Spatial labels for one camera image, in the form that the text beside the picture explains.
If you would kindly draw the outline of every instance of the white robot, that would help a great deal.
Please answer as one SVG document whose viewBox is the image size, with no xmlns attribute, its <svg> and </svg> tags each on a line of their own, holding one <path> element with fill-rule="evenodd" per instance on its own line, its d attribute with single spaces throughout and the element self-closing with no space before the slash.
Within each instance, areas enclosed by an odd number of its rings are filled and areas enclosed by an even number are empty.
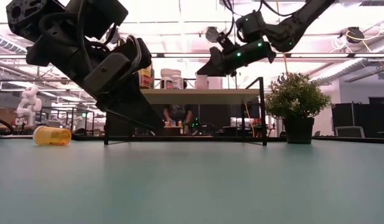
<svg viewBox="0 0 384 224">
<path fill-rule="evenodd" d="M 22 125 L 24 123 L 24 116 L 27 116 L 29 119 L 27 120 L 28 125 L 34 125 L 35 123 L 35 112 L 41 111 L 42 102 L 37 98 L 38 88 L 27 87 L 25 91 L 22 92 L 22 101 L 17 106 L 16 114 L 16 125 Z"/>
</svg>

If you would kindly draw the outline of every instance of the plastic bottle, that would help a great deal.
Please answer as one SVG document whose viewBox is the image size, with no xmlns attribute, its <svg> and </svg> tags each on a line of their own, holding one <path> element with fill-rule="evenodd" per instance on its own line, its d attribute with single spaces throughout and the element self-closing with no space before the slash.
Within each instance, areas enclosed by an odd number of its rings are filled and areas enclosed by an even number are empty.
<svg viewBox="0 0 384 224">
<path fill-rule="evenodd" d="M 172 70 L 172 88 L 183 90 L 184 81 L 180 70 Z"/>
<path fill-rule="evenodd" d="M 32 138 L 37 145 L 66 146 L 72 140 L 72 133 L 68 129 L 39 126 Z"/>
<path fill-rule="evenodd" d="M 154 83 L 154 69 L 153 65 L 151 65 L 150 68 L 150 89 L 154 89 L 155 83 Z"/>
<path fill-rule="evenodd" d="M 139 73 L 139 79 L 141 81 L 141 83 L 139 84 L 141 89 L 150 88 L 150 77 L 151 77 L 150 66 L 148 68 L 140 69 L 138 73 Z"/>
<path fill-rule="evenodd" d="M 163 68 L 161 70 L 160 88 L 172 89 L 172 69 Z"/>
<path fill-rule="evenodd" d="M 184 133 L 184 128 L 182 126 L 182 121 L 181 120 L 178 121 L 178 127 L 180 127 L 180 134 L 183 134 Z"/>
</svg>

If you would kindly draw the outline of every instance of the shelf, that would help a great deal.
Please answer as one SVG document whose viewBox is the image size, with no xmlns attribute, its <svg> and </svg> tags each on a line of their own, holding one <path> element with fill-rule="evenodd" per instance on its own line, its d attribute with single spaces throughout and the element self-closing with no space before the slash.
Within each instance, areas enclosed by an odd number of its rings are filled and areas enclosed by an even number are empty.
<svg viewBox="0 0 384 224">
<path fill-rule="evenodd" d="M 152 90 L 142 89 L 150 104 L 239 105 L 259 95 L 251 90 Z"/>
</svg>

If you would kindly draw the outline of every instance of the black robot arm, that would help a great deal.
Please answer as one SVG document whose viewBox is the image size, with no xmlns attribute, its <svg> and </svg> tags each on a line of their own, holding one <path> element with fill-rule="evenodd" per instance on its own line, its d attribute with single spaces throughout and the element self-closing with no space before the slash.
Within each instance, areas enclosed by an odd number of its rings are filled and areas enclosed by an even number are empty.
<svg viewBox="0 0 384 224">
<path fill-rule="evenodd" d="M 309 0 L 300 10 L 279 24 L 267 24 L 263 33 L 277 51 L 289 52 L 306 29 L 334 2 L 335 0 Z"/>
<path fill-rule="evenodd" d="M 235 74 L 236 69 L 263 58 L 272 63 L 276 53 L 271 46 L 279 52 L 292 50 L 306 29 L 334 2 L 335 0 L 307 0 L 302 8 L 276 25 L 265 23 L 260 11 L 240 17 L 235 22 L 237 36 L 246 44 L 233 44 L 227 35 L 221 33 L 218 43 L 223 50 L 212 47 L 210 60 L 197 74 L 223 77 Z M 269 43 L 263 40 L 264 35 Z"/>
<path fill-rule="evenodd" d="M 138 70 L 151 64 L 142 39 L 132 35 L 110 51 L 101 39 L 128 15 L 118 0 L 12 0 L 6 7 L 11 31 L 34 44 L 26 62 L 52 64 L 97 100 L 102 111 L 138 126 L 161 129 L 164 122 L 139 89 Z"/>
</svg>

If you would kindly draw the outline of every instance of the white container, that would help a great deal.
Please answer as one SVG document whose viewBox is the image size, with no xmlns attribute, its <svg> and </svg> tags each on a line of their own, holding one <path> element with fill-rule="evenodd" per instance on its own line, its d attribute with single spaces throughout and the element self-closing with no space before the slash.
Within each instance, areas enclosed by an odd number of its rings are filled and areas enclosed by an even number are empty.
<svg viewBox="0 0 384 224">
<path fill-rule="evenodd" d="M 208 88 L 210 90 L 221 90 L 223 88 L 222 77 L 208 77 Z"/>
<path fill-rule="evenodd" d="M 206 75 L 196 75 L 195 89 L 196 90 L 208 89 L 208 79 Z"/>
<path fill-rule="evenodd" d="M 183 90 L 184 81 L 180 70 L 172 70 L 172 88 Z"/>
<path fill-rule="evenodd" d="M 163 68 L 161 70 L 160 88 L 172 89 L 172 69 Z"/>
</svg>

